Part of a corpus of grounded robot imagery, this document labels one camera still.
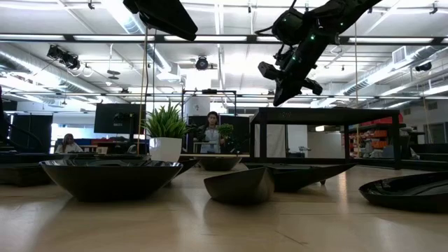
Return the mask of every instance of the black bowl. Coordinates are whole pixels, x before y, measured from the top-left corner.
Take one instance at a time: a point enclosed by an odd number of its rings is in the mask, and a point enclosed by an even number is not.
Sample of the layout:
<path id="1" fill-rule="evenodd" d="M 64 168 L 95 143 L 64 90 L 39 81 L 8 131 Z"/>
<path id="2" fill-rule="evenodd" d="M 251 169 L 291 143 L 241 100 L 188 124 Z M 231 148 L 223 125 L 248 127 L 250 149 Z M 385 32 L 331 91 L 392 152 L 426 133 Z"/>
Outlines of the black bowl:
<path id="1" fill-rule="evenodd" d="M 201 157 L 199 165 L 207 171 L 227 172 L 241 161 L 240 157 Z"/>
<path id="2" fill-rule="evenodd" d="M 356 164 L 342 164 L 329 167 L 300 167 L 294 165 L 268 166 L 274 177 L 276 192 L 297 192 L 299 189 L 313 183 L 325 184 L 326 179 L 334 177 Z"/>
<path id="3" fill-rule="evenodd" d="M 373 181 L 359 191 L 370 203 L 383 207 L 448 213 L 448 171 Z"/>
<path id="4" fill-rule="evenodd" d="M 250 169 L 204 179 L 212 199 L 226 204 L 259 204 L 274 193 L 268 168 Z"/>
<path id="5" fill-rule="evenodd" d="M 56 184 L 83 202 L 142 199 L 182 169 L 176 162 L 144 160 L 51 160 L 41 165 Z"/>

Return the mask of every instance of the computer monitor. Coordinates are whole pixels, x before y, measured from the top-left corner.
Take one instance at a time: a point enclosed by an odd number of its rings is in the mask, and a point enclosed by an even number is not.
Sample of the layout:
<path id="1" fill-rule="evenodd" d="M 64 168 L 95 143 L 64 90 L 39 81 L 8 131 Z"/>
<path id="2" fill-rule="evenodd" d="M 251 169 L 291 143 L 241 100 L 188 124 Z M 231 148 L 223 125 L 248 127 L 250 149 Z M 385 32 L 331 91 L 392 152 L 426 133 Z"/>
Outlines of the computer monitor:
<path id="1" fill-rule="evenodd" d="M 141 119 L 146 118 L 146 106 L 140 104 L 97 104 L 95 113 L 95 133 L 134 134 L 144 133 L 139 130 L 139 112 L 141 106 Z"/>

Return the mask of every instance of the air duct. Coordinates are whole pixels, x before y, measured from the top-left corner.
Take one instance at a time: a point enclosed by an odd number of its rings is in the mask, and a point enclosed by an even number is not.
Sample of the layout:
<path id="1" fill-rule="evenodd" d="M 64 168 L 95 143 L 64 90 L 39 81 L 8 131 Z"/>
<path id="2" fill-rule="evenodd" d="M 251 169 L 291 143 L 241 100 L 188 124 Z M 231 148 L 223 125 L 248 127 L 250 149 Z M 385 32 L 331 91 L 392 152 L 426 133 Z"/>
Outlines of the air duct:
<path id="1" fill-rule="evenodd" d="M 124 5 L 123 0 L 103 0 L 103 4 L 107 11 L 115 18 L 120 26 L 128 34 L 145 34 L 145 26 L 141 24 L 138 15 L 133 15 Z M 155 65 L 160 71 L 171 71 L 168 62 L 160 55 L 157 49 L 154 50 L 154 45 L 148 43 L 148 56 L 154 61 Z"/>
<path id="2" fill-rule="evenodd" d="M 0 62 L 2 65 L 14 66 L 9 72 L 14 69 L 19 69 L 20 73 L 27 74 L 29 78 L 37 83 L 42 83 L 47 86 L 53 86 L 57 88 L 59 85 L 67 86 L 67 91 L 73 92 L 76 90 L 82 90 L 82 92 L 97 92 L 104 93 L 105 90 L 90 84 L 80 78 L 74 77 L 71 74 L 67 74 L 65 69 L 48 65 L 47 62 L 39 59 L 28 52 L 16 48 L 15 46 L 7 43 L 0 43 Z M 108 97 L 111 102 L 127 103 L 124 99 L 119 97 Z"/>
<path id="3" fill-rule="evenodd" d="M 439 59 L 447 54 L 448 48 L 444 46 L 403 46 L 393 52 L 392 59 L 387 60 L 372 70 L 366 71 L 358 78 L 358 83 L 356 79 L 347 83 L 337 95 L 351 95 L 356 90 L 366 88 L 397 74 L 400 69 L 419 66 L 424 62 Z M 335 100 L 333 98 L 324 99 L 318 103 L 318 107 L 327 106 Z"/>

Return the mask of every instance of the cable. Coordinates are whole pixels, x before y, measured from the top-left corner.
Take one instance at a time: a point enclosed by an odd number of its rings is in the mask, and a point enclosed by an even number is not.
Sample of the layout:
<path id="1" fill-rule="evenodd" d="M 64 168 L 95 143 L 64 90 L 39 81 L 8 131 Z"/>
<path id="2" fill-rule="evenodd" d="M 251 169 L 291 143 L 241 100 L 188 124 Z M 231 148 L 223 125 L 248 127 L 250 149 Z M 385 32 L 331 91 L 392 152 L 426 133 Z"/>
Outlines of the cable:
<path id="1" fill-rule="evenodd" d="M 145 50 L 143 52 L 143 63 L 146 64 L 146 60 L 148 59 L 148 28 L 145 28 Z M 146 67 L 143 68 L 143 74 L 141 75 L 141 91 L 140 91 L 140 109 L 139 109 L 139 137 L 137 138 L 137 155 L 140 155 L 140 127 L 141 127 L 141 107 L 143 106 L 143 86 L 144 86 L 144 81 L 145 81 L 145 70 L 147 70 Z"/>

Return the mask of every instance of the metal table frame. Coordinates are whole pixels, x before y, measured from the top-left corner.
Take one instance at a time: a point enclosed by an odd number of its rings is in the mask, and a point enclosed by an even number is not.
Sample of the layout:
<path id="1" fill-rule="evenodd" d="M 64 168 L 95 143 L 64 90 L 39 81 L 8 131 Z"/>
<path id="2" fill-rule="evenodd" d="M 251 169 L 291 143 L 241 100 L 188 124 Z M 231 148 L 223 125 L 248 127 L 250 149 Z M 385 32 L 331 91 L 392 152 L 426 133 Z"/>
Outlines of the metal table frame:
<path id="1" fill-rule="evenodd" d="M 352 108 L 259 108 L 251 119 L 250 162 L 293 164 L 388 164 L 399 169 L 401 164 L 399 110 L 373 110 Z M 350 158 L 349 126 L 371 120 L 392 117 L 393 160 L 352 160 Z M 260 157 L 255 157 L 255 125 L 260 125 Z M 267 157 L 267 125 L 341 125 L 344 126 L 344 159 L 278 158 Z"/>

